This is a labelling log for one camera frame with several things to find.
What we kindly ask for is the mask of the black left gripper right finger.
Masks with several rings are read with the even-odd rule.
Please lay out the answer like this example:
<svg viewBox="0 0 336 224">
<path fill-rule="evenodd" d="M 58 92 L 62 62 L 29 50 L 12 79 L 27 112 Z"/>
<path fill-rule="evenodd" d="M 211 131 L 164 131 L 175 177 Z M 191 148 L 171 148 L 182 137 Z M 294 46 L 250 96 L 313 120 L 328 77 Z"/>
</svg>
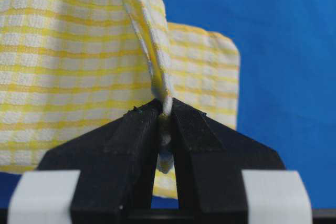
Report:
<svg viewBox="0 0 336 224">
<path fill-rule="evenodd" d="M 195 223 L 247 223 L 242 170 L 285 169 L 272 148 L 177 99 L 172 141 L 179 208 Z"/>
</svg>

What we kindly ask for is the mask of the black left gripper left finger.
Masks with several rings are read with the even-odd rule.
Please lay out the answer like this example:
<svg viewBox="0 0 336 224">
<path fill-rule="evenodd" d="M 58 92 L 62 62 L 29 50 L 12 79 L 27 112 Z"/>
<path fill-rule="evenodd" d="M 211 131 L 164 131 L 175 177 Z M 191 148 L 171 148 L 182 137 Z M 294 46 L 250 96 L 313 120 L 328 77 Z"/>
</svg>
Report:
<svg viewBox="0 0 336 224">
<path fill-rule="evenodd" d="M 126 223 L 151 208 L 158 154 L 158 100 L 49 150 L 38 170 L 80 171 L 73 223 Z"/>
</svg>

